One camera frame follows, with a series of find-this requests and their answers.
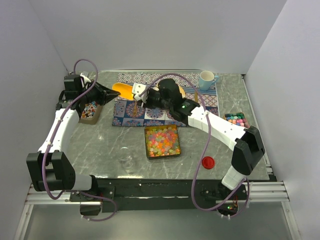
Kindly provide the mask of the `yellow plastic scoop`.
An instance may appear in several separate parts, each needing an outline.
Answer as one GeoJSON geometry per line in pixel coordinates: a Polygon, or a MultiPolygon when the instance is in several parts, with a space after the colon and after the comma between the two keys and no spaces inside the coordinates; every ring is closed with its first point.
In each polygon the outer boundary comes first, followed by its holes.
{"type": "Polygon", "coordinates": [[[112,90],[120,93],[119,97],[124,98],[129,101],[134,100],[134,94],[132,93],[133,87],[131,85],[117,82],[112,85],[112,90]]]}

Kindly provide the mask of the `square tin of translucent candies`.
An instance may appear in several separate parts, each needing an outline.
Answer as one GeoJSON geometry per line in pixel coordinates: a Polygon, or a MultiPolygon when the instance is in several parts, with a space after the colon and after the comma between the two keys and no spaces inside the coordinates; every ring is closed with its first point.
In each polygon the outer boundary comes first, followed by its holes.
{"type": "Polygon", "coordinates": [[[149,161],[178,158],[181,155],[178,127],[175,124],[146,126],[144,139],[149,161]]]}

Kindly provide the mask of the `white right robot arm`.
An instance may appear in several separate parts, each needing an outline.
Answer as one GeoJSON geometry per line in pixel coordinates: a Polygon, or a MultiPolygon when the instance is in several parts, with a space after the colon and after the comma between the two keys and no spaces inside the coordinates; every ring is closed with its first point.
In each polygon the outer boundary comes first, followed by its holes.
{"type": "Polygon", "coordinates": [[[172,78],[161,80],[156,89],[150,87],[139,96],[147,108],[168,110],[174,120],[208,133],[232,150],[231,166],[218,188],[224,199],[231,199],[236,194],[236,186],[251,174],[265,155],[262,137],[256,127],[246,128],[228,122],[194,100],[183,97],[172,78]]]}

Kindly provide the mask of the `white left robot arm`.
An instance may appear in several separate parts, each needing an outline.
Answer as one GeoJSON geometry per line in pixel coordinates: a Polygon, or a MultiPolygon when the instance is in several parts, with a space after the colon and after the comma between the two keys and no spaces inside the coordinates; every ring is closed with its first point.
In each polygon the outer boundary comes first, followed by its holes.
{"type": "Polygon", "coordinates": [[[77,174],[67,158],[66,151],[73,131],[87,104],[104,106],[120,92],[90,80],[84,75],[64,77],[64,90],[55,107],[55,118],[49,134],[36,153],[28,154],[27,168],[37,192],[81,191],[88,201],[100,194],[93,175],[77,174]]]}

